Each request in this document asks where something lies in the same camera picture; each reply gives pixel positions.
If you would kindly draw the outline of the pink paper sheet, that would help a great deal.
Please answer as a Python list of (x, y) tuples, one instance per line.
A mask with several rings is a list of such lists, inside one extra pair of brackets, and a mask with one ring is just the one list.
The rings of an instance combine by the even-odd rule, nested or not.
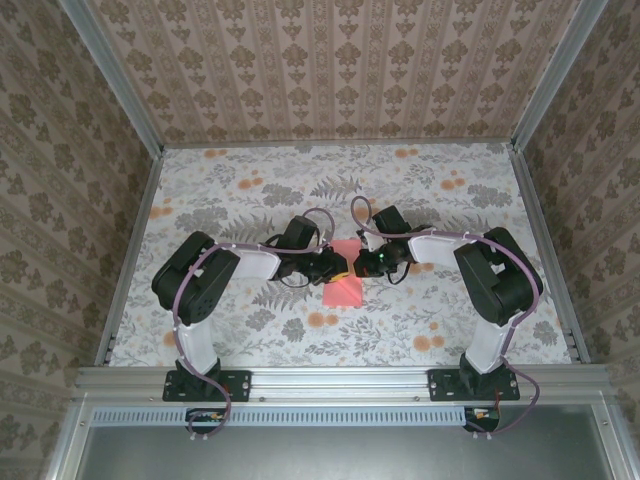
[(360, 308), (363, 305), (363, 286), (362, 279), (356, 276), (354, 262), (359, 255), (361, 242), (357, 238), (333, 240), (331, 246), (346, 259), (348, 272), (324, 286), (323, 305), (329, 308)]

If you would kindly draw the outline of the floral table cover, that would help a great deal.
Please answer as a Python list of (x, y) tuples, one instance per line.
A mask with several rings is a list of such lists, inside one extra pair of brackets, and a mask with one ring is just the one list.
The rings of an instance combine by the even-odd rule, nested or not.
[[(482, 234), (510, 231), (534, 266), (540, 255), (503, 144), (347, 145), (184, 149), (167, 152), (113, 347), (117, 367), (170, 366), (171, 315), (153, 276), (193, 232), (257, 243), (308, 213), (338, 239), (367, 209), (395, 206), (412, 226)], [(213, 314), (227, 367), (456, 364), (477, 314), (458, 272), (432, 263), (367, 279), (360, 308), (323, 305), (319, 286), (230, 283)]]

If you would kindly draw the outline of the grey metal panel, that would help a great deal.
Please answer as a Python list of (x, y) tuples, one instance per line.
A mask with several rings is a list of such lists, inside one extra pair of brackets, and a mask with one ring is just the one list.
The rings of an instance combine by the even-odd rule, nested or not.
[(589, 432), (475, 439), (429, 427), (94, 430), (77, 480), (613, 480)]

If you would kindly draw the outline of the black connector board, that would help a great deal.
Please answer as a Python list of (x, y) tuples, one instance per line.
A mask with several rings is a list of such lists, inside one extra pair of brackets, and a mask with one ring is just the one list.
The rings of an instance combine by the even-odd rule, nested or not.
[(492, 433), (498, 429), (500, 411), (497, 407), (465, 407), (463, 428), (471, 433)]
[(191, 434), (211, 435), (225, 419), (224, 408), (194, 408), (185, 413), (186, 429)]

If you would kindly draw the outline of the aluminium front frame rail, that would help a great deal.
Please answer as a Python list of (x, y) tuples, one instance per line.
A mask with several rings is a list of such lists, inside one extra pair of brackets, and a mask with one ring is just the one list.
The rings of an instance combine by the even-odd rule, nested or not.
[[(430, 402), (427, 372), (434, 367), (250, 367), (249, 401), (329, 405)], [(524, 404), (540, 390), (542, 404), (590, 404), (615, 395), (602, 365), (525, 365), (516, 375)], [(126, 401), (159, 402), (170, 367), (90, 367), (79, 370), (74, 396)]]

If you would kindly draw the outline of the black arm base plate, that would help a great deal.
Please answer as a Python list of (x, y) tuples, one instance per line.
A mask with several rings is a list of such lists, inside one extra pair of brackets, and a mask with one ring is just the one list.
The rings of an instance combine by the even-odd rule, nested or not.
[[(249, 400), (252, 373), (249, 370), (222, 370), (216, 382), (225, 390), (232, 402)], [(170, 370), (165, 377), (162, 400), (164, 402), (224, 402), (224, 395), (210, 382), (185, 370)]]
[(515, 374), (503, 367), (484, 375), (459, 368), (432, 369), (427, 377), (433, 402), (516, 401), (521, 398)]

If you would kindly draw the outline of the aluminium side rail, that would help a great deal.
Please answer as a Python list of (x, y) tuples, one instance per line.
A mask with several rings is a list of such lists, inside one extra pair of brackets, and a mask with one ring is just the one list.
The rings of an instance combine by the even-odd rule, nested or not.
[(510, 159), (572, 362), (590, 364), (588, 348), (525, 157), (522, 152), (512, 151)]
[(128, 292), (135, 272), (142, 240), (150, 216), (153, 199), (163, 168), (163, 153), (153, 159), (149, 177), (141, 198), (135, 223), (132, 228), (130, 241), (120, 270), (118, 282), (111, 301), (109, 312), (104, 324), (100, 344), (96, 352), (94, 366), (102, 367), (110, 362), (110, 351), (117, 336), (128, 298)]

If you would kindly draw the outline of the aluminium corner post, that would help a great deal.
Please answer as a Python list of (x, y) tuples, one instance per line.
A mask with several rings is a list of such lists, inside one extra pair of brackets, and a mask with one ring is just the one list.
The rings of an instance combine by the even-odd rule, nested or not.
[(512, 135), (516, 152), (523, 152), (566, 79), (608, 0), (581, 0), (558, 43)]
[(128, 79), (124, 63), (117, 58), (107, 35), (92, 13), (87, 0), (59, 0), (80, 38), (86, 45), (140, 141), (153, 159), (160, 158), (163, 142)]

